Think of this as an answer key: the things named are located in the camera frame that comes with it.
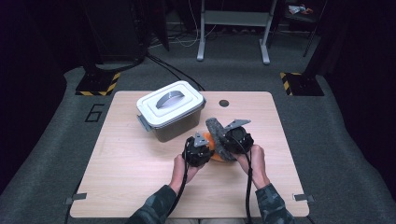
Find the hand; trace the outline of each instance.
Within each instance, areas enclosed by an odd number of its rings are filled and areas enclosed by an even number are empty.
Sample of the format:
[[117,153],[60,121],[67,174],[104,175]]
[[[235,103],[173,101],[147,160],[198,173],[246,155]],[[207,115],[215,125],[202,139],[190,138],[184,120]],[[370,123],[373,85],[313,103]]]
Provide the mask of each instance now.
[[[262,189],[271,183],[270,179],[265,173],[265,159],[264,149],[258,145],[253,145],[251,151],[251,168],[253,169],[253,183],[257,189]],[[248,173],[248,160],[244,154],[233,154],[236,160],[241,165],[245,173]]]
[[[188,184],[192,178],[198,173],[198,171],[204,167],[204,165],[199,166],[199,167],[189,167],[189,171],[187,172],[187,181],[186,184]],[[184,176],[184,159],[181,157],[181,154],[178,154],[175,159],[174,159],[174,171],[172,173],[172,180],[171,183],[169,184],[169,187],[175,192],[175,194],[178,194],[178,191],[180,190],[181,183],[183,182],[183,176]]]

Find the gray carpet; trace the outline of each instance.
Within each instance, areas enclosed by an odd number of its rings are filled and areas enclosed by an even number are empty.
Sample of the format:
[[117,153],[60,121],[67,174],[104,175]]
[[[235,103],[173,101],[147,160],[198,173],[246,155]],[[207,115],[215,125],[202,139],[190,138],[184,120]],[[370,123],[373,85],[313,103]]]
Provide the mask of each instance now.
[[[171,44],[169,52],[159,46],[149,52],[195,78],[207,91],[273,94],[304,191],[316,199],[309,204],[316,223],[396,223],[396,203],[381,176],[349,137],[325,79],[317,77],[323,97],[288,96],[283,88],[279,73],[303,72],[318,38],[303,58],[307,40],[279,33],[269,49],[270,65],[262,63],[259,38],[219,35],[207,40],[201,63],[196,61],[198,43],[189,48]],[[73,194],[83,177],[114,96],[114,92],[110,96],[76,96],[75,88],[83,75],[82,68],[65,74],[67,90],[61,105],[0,197],[0,223],[64,222],[64,198]],[[121,73],[115,91],[155,91],[175,81],[172,74],[146,59]],[[94,104],[103,104],[96,107],[103,114],[99,122],[85,122]],[[70,217],[68,223],[124,221]],[[299,221],[310,223],[305,217]]]

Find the white plastic container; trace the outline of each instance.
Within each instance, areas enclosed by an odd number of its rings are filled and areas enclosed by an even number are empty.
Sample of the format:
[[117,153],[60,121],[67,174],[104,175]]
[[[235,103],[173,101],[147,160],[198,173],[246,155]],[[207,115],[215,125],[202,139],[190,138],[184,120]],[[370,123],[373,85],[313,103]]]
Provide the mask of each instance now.
[[205,103],[188,82],[178,81],[140,98],[137,117],[146,131],[166,142],[197,126]]

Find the gray lid handle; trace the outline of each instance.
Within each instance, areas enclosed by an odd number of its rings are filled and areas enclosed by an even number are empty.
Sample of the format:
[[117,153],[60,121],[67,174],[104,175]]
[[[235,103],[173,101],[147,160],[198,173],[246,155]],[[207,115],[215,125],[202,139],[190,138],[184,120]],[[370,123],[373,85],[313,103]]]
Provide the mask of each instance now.
[[157,102],[156,104],[157,109],[163,107],[163,105],[171,98],[182,97],[182,96],[184,96],[184,94],[181,91],[169,91],[163,97],[161,97],[161,99]]

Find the sleeve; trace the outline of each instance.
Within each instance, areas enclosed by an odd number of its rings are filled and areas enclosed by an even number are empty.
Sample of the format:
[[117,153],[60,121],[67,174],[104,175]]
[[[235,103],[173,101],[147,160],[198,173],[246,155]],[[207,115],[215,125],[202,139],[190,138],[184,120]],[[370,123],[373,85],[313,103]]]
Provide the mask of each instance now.
[[169,186],[164,185],[149,196],[145,204],[137,209],[126,223],[163,224],[175,199],[175,192]]
[[258,189],[256,196],[262,214],[262,223],[297,223],[272,184]]

